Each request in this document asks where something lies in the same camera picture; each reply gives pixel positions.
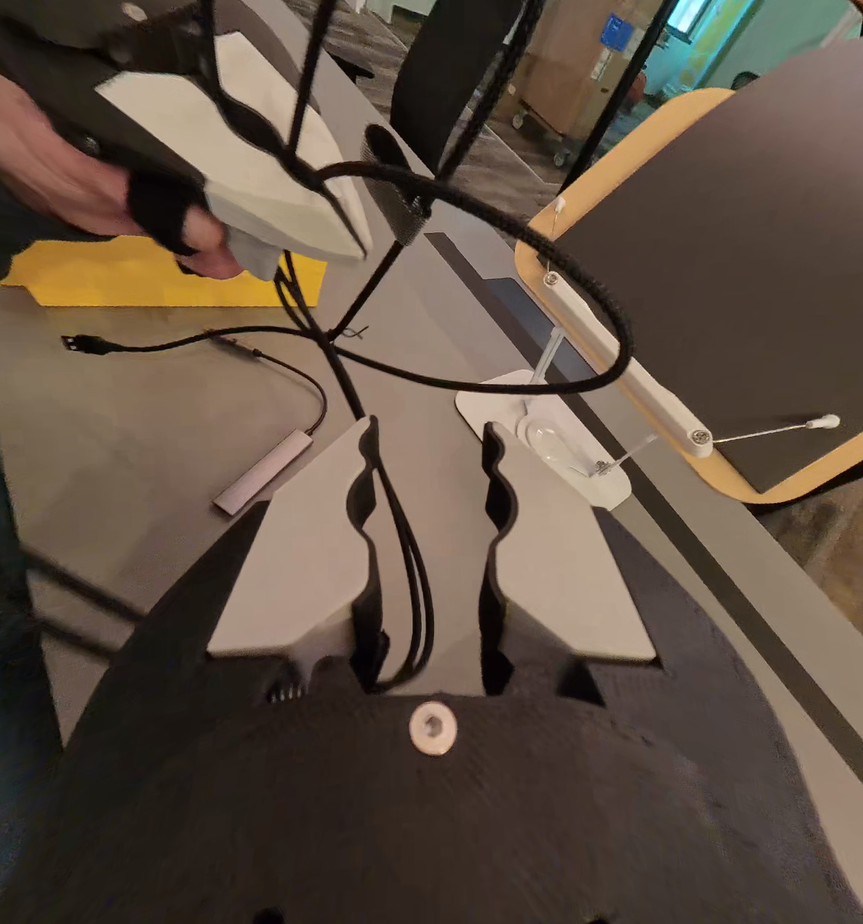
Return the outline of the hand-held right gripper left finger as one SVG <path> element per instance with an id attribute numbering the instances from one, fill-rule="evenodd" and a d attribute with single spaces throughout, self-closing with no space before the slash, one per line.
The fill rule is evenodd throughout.
<path id="1" fill-rule="evenodd" d="M 365 531 L 376 507 L 379 424 L 357 421 L 278 488 L 219 621 L 212 658 L 277 655 L 308 682 L 325 657 L 376 684 L 389 650 L 377 551 Z"/>

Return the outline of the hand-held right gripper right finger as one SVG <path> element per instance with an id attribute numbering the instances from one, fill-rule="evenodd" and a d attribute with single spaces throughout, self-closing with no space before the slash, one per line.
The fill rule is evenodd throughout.
<path id="1" fill-rule="evenodd" d="M 558 687 L 579 664 L 653 664 L 657 652 L 592 505 L 503 424 L 482 439 L 495 526 L 479 599 L 487 694 L 545 654 Z"/>

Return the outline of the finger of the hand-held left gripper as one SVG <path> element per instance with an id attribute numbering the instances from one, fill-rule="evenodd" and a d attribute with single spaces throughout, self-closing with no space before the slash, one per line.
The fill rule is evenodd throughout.
<path id="1" fill-rule="evenodd" d="M 203 177 L 210 211 L 255 240 L 317 260 L 365 260 L 370 229 L 353 184 L 311 191 L 271 154 L 239 138 L 186 77 L 123 72 L 98 94 Z"/>
<path id="2" fill-rule="evenodd" d="M 297 94 L 266 57 L 241 34 L 215 40 L 220 83 L 229 96 L 264 118 L 278 138 L 289 143 Z M 214 183 L 226 198 L 248 213 L 252 233 L 368 233 L 365 210 L 354 182 L 333 179 L 322 194 L 303 187 L 272 154 L 239 137 L 220 133 L 223 165 Z"/>

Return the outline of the grey usb hub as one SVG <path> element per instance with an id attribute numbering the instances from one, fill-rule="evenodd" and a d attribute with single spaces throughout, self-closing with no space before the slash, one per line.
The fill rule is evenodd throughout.
<path id="1" fill-rule="evenodd" d="M 224 334 L 214 335 L 211 341 L 222 350 L 245 359 L 252 359 L 269 364 L 276 369 L 289 372 L 293 376 L 299 377 L 305 384 L 311 386 L 320 400 L 320 411 L 312 424 L 304 430 L 295 429 L 290 432 L 240 478 L 213 498 L 212 505 L 221 514 L 236 516 L 247 507 L 264 488 L 271 484 L 279 475 L 289 468 L 291 464 L 296 462 L 310 450 L 314 443 L 313 436 L 322 426 L 327 416 L 329 399 L 323 386 L 313 376 L 283 360 L 266 354 L 256 347 L 242 344 L 234 337 Z"/>

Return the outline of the yellow plastic bin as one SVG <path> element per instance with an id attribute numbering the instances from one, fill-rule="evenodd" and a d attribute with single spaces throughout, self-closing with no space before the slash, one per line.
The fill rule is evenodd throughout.
<path id="1" fill-rule="evenodd" d="M 13 258 L 0 286 L 20 287 L 44 307 L 279 307 L 273 283 L 244 271 L 230 280 L 184 273 L 148 237 L 39 241 Z"/>

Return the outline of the person's left hand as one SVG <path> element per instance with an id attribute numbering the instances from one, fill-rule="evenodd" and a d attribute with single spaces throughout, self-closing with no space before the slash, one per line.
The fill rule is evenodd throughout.
<path id="1" fill-rule="evenodd" d="M 28 245 L 18 254 L 39 241 L 149 237 L 128 207 L 127 171 L 69 144 L 29 95 L 2 75 L 0 180 L 26 212 Z"/>

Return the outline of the black tilted panel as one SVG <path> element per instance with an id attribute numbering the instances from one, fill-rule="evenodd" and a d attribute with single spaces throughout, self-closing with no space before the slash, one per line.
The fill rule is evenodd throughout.
<path id="1" fill-rule="evenodd" d="M 418 30 L 393 86 L 389 123 L 432 173 L 523 5 L 438 1 Z"/>

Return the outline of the black pole stand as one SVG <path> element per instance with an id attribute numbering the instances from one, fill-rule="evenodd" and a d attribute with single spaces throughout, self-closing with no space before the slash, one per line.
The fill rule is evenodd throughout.
<path id="1" fill-rule="evenodd" d="M 590 167 L 592 159 L 598 151 L 601 141 L 603 140 L 608 128 L 613 123 L 615 117 L 621 109 L 621 106 L 628 92 L 632 88 L 636 77 L 641 72 L 646 60 L 652 52 L 653 47 L 656 45 L 659 35 L 665 29 L 670 14 L 675 6 L 677 6 L 677 4 L 678 1 L 663 1 L 659 4 L 659 7 L 655 15 L 652 17 L 643 38 L 637 45 L 633 56 L 629 61 L 629 64 L 623 71 L 622 76 L 615 89 L 611 93 L 609 100 L 606 102 L 595 127 L 588 135 L 582 149 L 579 152 L 579 155 L 576 156 L 576 160 L 573 162 L 569 172 L 566 175 L 566 178 L 564 179 L 563 184 L 560 186 L 560 193 L 564 193 L 564 191 L 566 191 L 567 188 L 576 179 L 581 177 L 581 175 L 586 172 L 587 168 Z"/>

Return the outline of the wooden-edged black board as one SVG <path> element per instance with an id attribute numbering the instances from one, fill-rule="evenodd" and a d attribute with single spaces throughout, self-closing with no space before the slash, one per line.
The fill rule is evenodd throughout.
<path id="1" fill-rule="evenodd" d="M 863 459 L 863 38 L 633 131 L 531 224 L 630 320 L 622 391 L 714 490 L 778 505 Z"/>

